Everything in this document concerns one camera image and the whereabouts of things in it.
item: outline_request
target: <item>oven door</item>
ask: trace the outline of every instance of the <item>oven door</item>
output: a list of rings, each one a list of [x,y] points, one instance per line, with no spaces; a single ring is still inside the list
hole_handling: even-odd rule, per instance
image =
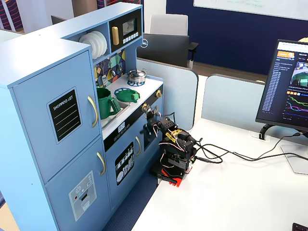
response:
[[[114,52],[142,36],[141,9],[110,21],[109,27],[111,52]]]

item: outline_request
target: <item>green kettle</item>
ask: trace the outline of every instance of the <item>green kettle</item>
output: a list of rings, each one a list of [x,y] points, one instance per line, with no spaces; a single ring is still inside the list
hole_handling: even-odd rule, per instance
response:
[[[121,111],[119,102],[111,97],[110,90],[106,88],[97,88],[98,106],[100,108],[101,119],[117,114]]]

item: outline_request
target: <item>black office chair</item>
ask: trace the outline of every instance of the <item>black office chair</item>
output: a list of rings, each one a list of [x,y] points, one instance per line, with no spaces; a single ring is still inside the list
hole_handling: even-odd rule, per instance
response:
[[[183,14],[153,14],[151,15],[150,34],[156,35],[188,35],[188,16]],[[192,53],[189,68],[193,66],[193,57],[199,43],[189,44],[188,51]]]

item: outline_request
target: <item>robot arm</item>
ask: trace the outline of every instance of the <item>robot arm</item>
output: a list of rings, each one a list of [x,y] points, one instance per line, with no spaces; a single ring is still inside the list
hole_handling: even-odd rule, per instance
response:
[[[157,136],[160,131],[163,134],[162,140],[159,142],[162,157],[160,158],[161,172],[170,179],[177,181],[180,185],[185,173],[189,170],[189,163],[194,162],[196,155],[196,140],[185,130],[178,128],[170,118],[162,118],[157,120],[154,110],[145,105],[142,110],[146,113],[147,123],[143,126],[143,132],[149,135],[153,133]]]

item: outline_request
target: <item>desk divider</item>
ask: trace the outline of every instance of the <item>desk divider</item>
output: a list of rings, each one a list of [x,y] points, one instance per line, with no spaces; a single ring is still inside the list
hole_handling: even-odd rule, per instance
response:
[[[259,133],[264,124],[255,119],[263,90],[264,83],[223,75],[210,76],[205,83],[201,118]],[[291,128],[275,126],[266,135],[281,138],[295,132]],[[286,140],[308,145],[304,136]]]
[[[194,122],[198,74],[192,69],[142,58],[137,58],[137,68],[145,68],[148,75],[164,80],[164,114],[175,112],[180,128],[190,130]]]

